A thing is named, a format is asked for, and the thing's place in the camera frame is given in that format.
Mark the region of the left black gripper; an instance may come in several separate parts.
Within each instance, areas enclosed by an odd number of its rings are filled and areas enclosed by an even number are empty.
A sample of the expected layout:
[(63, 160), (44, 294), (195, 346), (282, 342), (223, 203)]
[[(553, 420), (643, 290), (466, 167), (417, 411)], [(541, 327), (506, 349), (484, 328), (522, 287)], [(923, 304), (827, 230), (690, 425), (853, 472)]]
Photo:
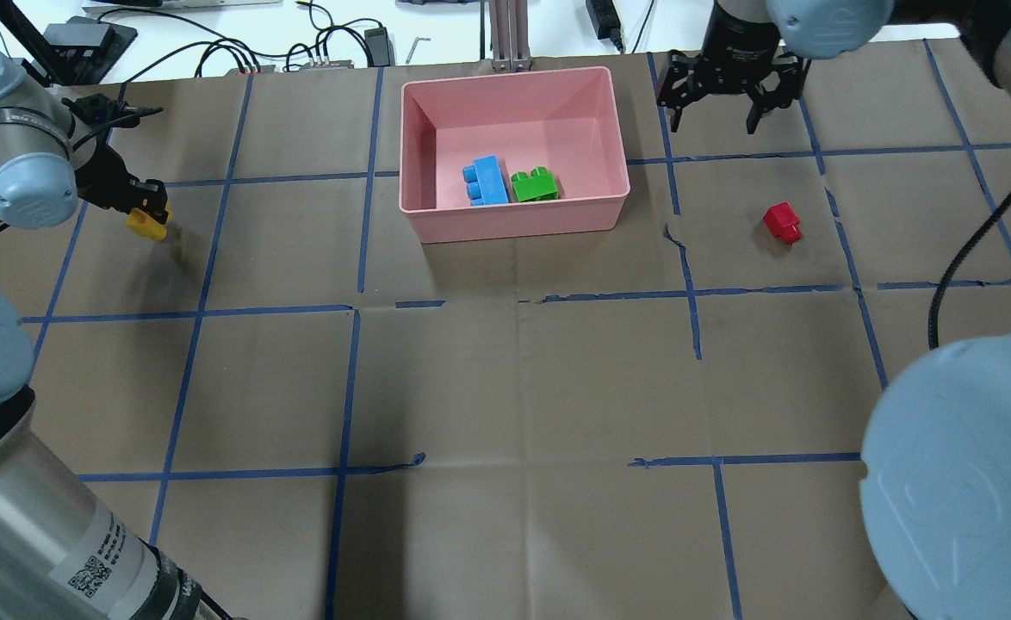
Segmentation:
[(139, 209), (159, 224), (170, 222), (170, 197), (159, 179), (140, 180), (112, 146), (96, 146), (75, 179), (82, 200), (103, 209), (130, 214)]

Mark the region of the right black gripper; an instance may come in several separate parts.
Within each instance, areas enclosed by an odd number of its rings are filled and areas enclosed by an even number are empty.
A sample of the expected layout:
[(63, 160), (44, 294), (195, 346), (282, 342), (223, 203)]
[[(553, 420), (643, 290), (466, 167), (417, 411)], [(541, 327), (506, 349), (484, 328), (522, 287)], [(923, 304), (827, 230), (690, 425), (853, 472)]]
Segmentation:
[(802, 98), (809, 60), (793, 53), (760, 59), (707, 59), (704, 53), (667, 52), (655, 101), (667, 109), (668, 131), (678, 132), (685, 107), (706, 96), (746, 95), (751, 105), (745, 129), (754, 136), (768, 109), (788, 109)]

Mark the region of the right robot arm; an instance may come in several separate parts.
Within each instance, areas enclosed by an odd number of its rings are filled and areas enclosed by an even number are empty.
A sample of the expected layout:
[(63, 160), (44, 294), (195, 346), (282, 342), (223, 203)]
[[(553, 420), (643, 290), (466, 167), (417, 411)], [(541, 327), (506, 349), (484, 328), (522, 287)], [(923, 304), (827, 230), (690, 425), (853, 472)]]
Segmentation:
[[(701, 51), (668, 53), (655, 100), (676, 130), (691, 103), (743, 94), (754, 132), (801, 97), (812, 60), (923, 23), (952, 24), (1011, 98), (1011, 1), (715, 1)], [(1011, 333), (947, 343), (940, 330), (959, 267), (1010, 207), (1011, 189), (944, 268), (927, 353), (888, 384), (861, 447), (861, 518), (907, 619), (1011, 619)]]

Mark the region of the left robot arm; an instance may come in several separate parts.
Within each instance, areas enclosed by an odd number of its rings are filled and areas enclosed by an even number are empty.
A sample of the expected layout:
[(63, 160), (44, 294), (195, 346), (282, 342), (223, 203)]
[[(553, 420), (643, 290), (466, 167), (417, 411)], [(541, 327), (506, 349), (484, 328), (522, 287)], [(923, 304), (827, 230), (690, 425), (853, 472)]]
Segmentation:
[[(163, 240), (163, 182), (133, 176), (105, 137), (151, 114), (101, 95), (57, 98), (0, 51), (0, 229), (56, 226), (88, 202)], [(33, 343), (0, 291), (0, 619), (226, 619), (33, 433)]]

